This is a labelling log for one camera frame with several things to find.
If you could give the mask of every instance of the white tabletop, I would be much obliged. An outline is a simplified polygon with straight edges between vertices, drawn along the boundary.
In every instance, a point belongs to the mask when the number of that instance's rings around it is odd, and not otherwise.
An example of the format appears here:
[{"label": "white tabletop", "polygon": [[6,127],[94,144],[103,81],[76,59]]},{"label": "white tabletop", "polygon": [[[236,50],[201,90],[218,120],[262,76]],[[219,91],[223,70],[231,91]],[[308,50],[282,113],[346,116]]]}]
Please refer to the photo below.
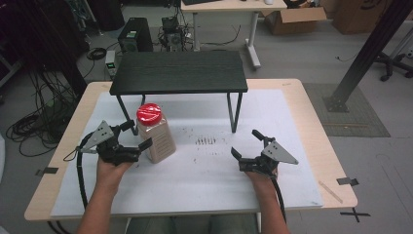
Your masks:
[{"label": "white tabletop", "polygon": [[[336,181],[337,178],[346,177],[346,174],[301,82],[297,79],[248,79],[247,84],[250,89],[282,90],[317,181],[324,203],[322,207],[355,207],[357,197],[352,187],[339,185]],[[108,92],[110,86],[111,82],[94,82],[87,87],[49,165],[58,168],[58,171],[55,175],[43,175],[24,214],[27,220],[56,219],[51,216],[51,211],[68,166],[62,159],[78,145],[99,95]]]},{"label": "white tabletop", "polygon": [[[141,97],[127,96],[123,100],[134,119]],[[228,126],[226,94],[147,96],[146,102],[155,102],[163,109],[176,151],[158,164],[150,163],[143,154],[140,156],[136,166],[122,179],[112,205],[113,215],[258,212],[251,183],[231,155],[231,147],[246,158],[260,155],[263,143],[251,134],[254,129],[264,136],[275,137],[299,161],[298,165],[279,164],[285,207],[322,206],[318,185],[281,90],[250,90],[244,94],[234,134]],[[108,93],[100,95],[83,136],[93,132],[102,120],[112,126],[126,121],[116,97]],[[137,146],[141,139],[126,131],[121,133],[119,141],[124,146]],[[89,198],[95,184],[96,158],[92,154],[83,156]],[[53,216],[83,214],[78,187],[74,160],[63,178]]]}]

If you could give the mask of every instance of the black table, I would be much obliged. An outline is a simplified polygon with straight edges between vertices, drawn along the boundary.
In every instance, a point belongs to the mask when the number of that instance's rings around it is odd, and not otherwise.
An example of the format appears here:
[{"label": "black table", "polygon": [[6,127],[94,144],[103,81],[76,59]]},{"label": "black table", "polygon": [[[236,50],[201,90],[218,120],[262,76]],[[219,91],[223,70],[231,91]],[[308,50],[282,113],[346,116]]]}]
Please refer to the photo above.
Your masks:
[{"label": "black table", "polygon": [[[239,52],[125,53],[110,95],[116,96],[127,120],[121,96],[226,93],[232,133],[237,130],[243,93],[248,91]],[[231,93],[238,93],[235,118]]]}]

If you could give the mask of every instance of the cardboard box on floor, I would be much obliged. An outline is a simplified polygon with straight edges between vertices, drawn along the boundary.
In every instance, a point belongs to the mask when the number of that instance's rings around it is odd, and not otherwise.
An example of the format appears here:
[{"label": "cardboard box on floor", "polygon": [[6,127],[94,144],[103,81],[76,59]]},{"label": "cardboard box on floor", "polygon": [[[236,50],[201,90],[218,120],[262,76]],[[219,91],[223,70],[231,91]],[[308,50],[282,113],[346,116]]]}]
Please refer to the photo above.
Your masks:
[{"label": "cardboard box on floor", "polygon": [[265,24],[274,35],[312,32],[318,20],[326,20],[324,8],[285,9],[262,12]]},{"label": "cardboard box on floor", "polygon": [[334,19],[340,6],[340,0],[319,0],[319,5],[324,7],[328,19]]},{"label": "cardboard box on floor", "polygon": [[392,0],[342,0],[333,26],[343,34],[373,31]]}]

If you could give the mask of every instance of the computer tower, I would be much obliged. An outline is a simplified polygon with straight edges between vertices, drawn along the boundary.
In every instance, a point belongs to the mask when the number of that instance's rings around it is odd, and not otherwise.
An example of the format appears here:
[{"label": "computer tower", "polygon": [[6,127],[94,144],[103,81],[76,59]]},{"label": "computer tower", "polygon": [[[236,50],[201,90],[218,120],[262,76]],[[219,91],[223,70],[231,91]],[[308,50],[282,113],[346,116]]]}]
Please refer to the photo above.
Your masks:
[{"label": "computer tower", "polygon": [[151,33],[146,18],[130,18],[118,37],[123,52],[153,52]]}]

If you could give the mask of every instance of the chair wheel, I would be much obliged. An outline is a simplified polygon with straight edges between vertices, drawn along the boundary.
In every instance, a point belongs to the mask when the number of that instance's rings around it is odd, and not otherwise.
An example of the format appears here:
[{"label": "chair wheel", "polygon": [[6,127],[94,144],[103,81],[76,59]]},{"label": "chair wheel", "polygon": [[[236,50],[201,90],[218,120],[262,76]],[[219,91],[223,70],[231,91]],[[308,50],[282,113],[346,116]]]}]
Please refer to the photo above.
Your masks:
[{"label": "chair wheel", "polygon": [[404,74],[404,77],[406,78],[413,78],[413,71],[407,71],[406,74]]},{"label": "chair wheel", "polygon": [[390,79],[390,76],[388,76],[388,75],[384,75],[384,76],[380,77],[380,80],[383,81],[383,82],[388,81],[389,79]]}]

